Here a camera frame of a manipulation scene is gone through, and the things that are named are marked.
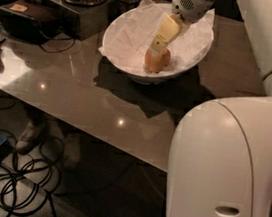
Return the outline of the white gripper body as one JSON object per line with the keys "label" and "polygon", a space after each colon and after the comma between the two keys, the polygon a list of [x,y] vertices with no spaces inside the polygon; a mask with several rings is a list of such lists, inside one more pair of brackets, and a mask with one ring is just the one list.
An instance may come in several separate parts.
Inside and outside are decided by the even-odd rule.
{"label": "white gripper body", "polygon": [[211,9],[215,0],[172,0],[172,12],[185,23],[196,23]]}

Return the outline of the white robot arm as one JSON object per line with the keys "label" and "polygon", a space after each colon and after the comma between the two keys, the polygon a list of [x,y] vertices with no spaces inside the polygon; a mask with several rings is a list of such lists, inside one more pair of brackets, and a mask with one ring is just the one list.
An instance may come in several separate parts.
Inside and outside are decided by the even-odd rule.
{"label": "white robot arm", "polygon": [[166,217],[269,217],[272,205],[272,0],[237,0],[262,97],[204,102],[183,116],[168,157]]}

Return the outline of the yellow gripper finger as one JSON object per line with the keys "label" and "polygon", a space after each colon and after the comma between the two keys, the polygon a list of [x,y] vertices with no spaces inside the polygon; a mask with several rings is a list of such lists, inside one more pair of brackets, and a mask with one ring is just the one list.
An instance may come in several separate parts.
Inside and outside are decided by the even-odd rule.
{"label": "yellow gripper finger", "polygon": [[168,14],[162,21],[153,41],[150,50],[160,53],[168,50],[168,45],[180,34],[183,20],[178,14]]}

